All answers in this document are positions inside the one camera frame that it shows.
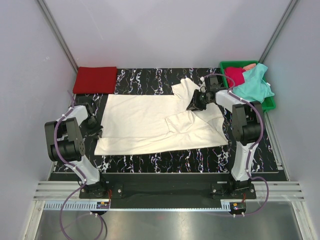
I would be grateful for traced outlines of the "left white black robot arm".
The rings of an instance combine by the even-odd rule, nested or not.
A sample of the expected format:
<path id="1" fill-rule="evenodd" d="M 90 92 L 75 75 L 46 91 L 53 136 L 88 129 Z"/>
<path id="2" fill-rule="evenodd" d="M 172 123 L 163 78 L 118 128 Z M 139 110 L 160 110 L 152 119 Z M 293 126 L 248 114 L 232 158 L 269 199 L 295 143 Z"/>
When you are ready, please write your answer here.
<path id="1" fill-rule="evenodd" d="M 70 106 L 59 119 L 46 122 L 44 131 L 48 156 L 51 161 L 60 162 L 73 170 L 81 181 L 85 198 L 103 198 L 108 193 L 108 186 L 102 173 L 86 157 L 80 130 L 82 125 L 95 139 L 102 136 L 103 127 L 87 102 Z"/>

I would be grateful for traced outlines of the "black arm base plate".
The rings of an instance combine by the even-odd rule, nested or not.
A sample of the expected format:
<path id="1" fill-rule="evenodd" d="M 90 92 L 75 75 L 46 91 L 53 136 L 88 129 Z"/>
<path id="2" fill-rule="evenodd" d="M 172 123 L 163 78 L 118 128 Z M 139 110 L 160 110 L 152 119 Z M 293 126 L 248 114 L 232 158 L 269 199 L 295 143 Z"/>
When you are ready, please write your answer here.
<path id="1" fill-rule="evenodd" d="M 235 182 L 228 173 L 112 173 L 86 187 L 82 199 L 111 199 L 112 209 L 213 209 L 221 200 L 255 200 L 250 180 Z"/>

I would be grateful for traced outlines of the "cream white t shirt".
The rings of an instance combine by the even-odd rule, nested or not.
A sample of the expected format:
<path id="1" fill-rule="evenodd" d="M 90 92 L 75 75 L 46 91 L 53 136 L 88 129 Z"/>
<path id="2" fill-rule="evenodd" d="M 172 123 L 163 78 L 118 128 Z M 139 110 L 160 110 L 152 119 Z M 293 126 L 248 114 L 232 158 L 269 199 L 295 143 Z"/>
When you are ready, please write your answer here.
<path id="1" fill-rule="evenodd" d="M 225 119 L 216 104 L 203 111 L 187 110 L 194 91 L 200 89 L 197 84 L 183 78 L 171 89 L 172 95 L 110 94 L 94 154 L 143 155 L 228 144 Z"/>

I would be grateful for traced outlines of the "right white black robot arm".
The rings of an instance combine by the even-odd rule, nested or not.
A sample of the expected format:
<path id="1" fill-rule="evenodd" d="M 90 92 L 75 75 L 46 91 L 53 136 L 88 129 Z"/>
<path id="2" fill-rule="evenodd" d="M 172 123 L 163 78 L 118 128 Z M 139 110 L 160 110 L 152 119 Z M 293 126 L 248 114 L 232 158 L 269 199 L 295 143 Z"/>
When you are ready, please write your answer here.
<path id="1" fill-rule="evenodd" d="M 251 191 L 251 167 L 255 151 L 264 134 L 264 120 L 261 103 L 249 102 L 235 95 L 231 89 L 214 91 L 195 90 L 188 111 L 204 111 L 207 105 L 215 103 L 231 112 L 232 135 L 236 140 L 236 153 L 227 183 L 213 189 L 214 197 L 241 198 Z"/>

